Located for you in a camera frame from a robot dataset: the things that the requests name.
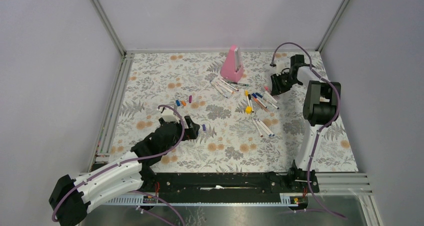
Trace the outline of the red brown capped marker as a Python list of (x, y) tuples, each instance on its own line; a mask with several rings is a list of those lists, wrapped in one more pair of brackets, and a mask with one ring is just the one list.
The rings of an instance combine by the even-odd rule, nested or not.
[(259, 126), (258, 126), (258, 124), (257, 124), (257, 122), (254, 118), (252, 118), (252, 122), (253, 122), (254, 126), (256, 127), (256, 130), (259, 133), (259, 136), (262, 138), (264, 135), (262, 134), (262, 132), (261, 132), (261, 130), (260, 130), (260, 128), (259, 128)]

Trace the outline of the dark green marker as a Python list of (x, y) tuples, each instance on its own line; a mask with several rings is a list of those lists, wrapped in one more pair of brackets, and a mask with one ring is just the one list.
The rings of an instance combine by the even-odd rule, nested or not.
[(245, 84), (245, 83), (239, 83), (239, 82), (232, 82), (232, 81), (227, 81), (229, 84), (233, 84), (233, 85), (238, 85), (238, 86), (244, 86), (244, 87), (248, 87), (249, 84)]

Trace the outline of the magenta capped white marker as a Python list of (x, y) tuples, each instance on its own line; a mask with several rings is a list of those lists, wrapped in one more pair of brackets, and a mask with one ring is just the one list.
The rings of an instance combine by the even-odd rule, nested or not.
[(231, 87), (232, 89), (234, 89), (235, 91), (239, 91), (239, 89), (237, 89), (236, 87), (230, 85), (229, 83), (227, 83), (224, 79), (219, 78), (219, 80), (221, 80), (223, 83), (225, 83), (226, 85), (228, 85), (229, 87)]

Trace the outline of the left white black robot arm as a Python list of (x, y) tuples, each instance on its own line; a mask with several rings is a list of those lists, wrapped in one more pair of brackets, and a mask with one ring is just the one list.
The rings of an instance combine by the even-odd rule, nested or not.
[(182, 117), (171, 106), (159, 105), (158, 110), (159, 127), (121, 157), (76, 178), (66, 174), (57, 180), (48, 199), (53, 209), (52, 221), (77, 225), (99, 205), (116, 196), (137, 189), (153, 189), (155, 174), (150, 167), (181, 142), (197, 139), (201, 129), (190, 116)]

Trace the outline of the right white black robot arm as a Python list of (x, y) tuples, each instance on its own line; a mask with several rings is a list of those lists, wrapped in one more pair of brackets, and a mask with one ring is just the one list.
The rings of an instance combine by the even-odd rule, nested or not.
[(275, 63), (271, 66), (276, 67), (276, 73), (270, 77), (271, 95), (285, 93), (296, 84), (307, 87), (302, 109), (305, 134), (300, 150), (283, 178), (291, 191), (299, 192), (309, 183), (316, 182), (314, 156), (319, 148), (320, 135), (339, 116), (341, 85), (319, 76), (300, 54), (291, 56), (289, 68), (283, 69)]

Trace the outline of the pink translucent marker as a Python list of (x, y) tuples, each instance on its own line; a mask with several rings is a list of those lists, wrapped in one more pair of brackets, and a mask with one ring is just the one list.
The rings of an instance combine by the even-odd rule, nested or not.
[(267, 86), (264, 87), (264, 92), (267, 94), (267, 96), (274, 101), (275, 103), (278, 103), (277, 99), (275, 99), (271, 93), (269, 92), (269, 88)]

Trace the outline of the purple capped white marker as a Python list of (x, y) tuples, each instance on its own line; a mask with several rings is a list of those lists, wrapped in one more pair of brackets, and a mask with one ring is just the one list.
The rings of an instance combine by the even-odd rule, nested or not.
[(275, 134), (263, 123), (261, 120), (258, 120), (261, 126), (268, 132), (269, 136), (275, 136)]

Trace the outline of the blue capped white marker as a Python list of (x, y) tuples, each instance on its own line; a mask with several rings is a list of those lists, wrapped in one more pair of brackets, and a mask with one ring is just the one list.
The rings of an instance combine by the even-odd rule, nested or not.
[(221, 88), (219, 88), (219, 86), (217, 86), (215, 83), (213, 83), (212, 81), (210, 81), (210, 84), (224, 97), (224, 98), (228, 98), (228, 96), (223, 92), (223, 90)]

